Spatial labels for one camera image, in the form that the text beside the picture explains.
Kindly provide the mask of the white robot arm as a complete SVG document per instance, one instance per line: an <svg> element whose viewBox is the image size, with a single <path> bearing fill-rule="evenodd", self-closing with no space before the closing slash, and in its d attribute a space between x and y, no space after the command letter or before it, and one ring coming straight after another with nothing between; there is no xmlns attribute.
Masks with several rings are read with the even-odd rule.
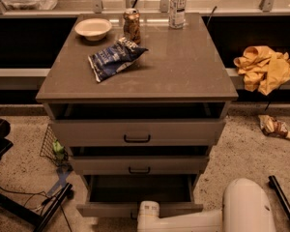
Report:
<svg viewBox="0 0 290 232"><path fill-rule="evenodd" d="M143 201L137 232L276 232L276 226L266 192L250 179L239 178L226 187L220 210L160 217L157 202Z"/></svg>

